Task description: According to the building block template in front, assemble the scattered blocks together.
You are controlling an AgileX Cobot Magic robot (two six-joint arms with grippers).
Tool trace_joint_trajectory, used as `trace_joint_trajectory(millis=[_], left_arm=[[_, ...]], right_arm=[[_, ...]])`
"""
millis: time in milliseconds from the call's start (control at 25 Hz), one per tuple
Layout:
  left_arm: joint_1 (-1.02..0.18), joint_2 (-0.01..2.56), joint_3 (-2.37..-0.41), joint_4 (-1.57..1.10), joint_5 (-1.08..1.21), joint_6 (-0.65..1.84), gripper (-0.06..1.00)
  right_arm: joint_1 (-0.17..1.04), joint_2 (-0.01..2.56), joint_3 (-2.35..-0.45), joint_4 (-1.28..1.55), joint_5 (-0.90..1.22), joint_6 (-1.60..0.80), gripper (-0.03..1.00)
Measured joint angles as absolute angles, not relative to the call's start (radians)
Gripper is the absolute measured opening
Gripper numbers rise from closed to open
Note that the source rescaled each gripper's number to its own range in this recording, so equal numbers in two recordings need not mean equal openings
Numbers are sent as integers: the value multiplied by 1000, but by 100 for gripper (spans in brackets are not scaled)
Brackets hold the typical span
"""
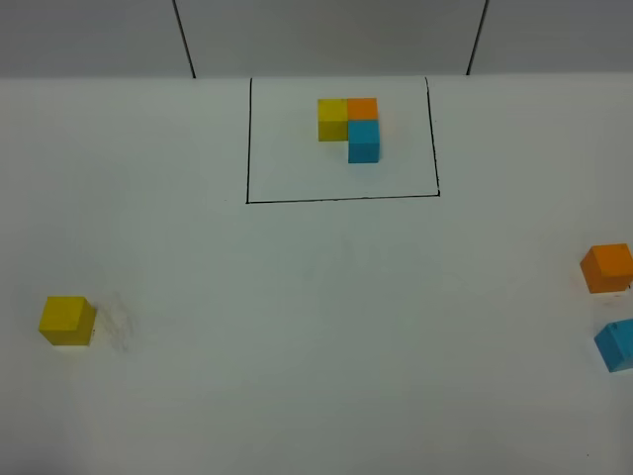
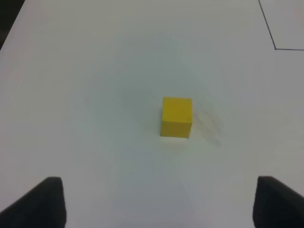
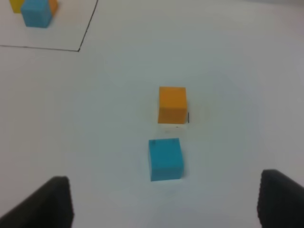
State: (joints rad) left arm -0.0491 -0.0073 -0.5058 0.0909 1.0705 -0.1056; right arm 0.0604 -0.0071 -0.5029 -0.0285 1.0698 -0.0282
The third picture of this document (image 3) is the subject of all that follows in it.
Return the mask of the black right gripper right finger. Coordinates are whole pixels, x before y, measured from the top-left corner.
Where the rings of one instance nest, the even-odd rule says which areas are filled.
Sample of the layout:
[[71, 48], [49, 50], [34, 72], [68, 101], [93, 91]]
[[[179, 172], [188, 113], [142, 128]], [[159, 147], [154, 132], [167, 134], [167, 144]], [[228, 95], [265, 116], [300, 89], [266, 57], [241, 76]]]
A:
[[263, 170], [257, 200], [263, 228], [302, 228], [304, 188], [278, 170]]

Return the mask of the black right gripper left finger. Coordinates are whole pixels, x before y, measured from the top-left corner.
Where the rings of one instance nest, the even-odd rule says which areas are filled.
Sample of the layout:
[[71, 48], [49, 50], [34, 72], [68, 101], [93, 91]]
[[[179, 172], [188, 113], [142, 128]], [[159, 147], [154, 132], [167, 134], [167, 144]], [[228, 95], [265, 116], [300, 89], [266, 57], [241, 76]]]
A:
[[0, 218], [2, 228], [70, 228], [74, 219], [70, 182], [54, 176]]

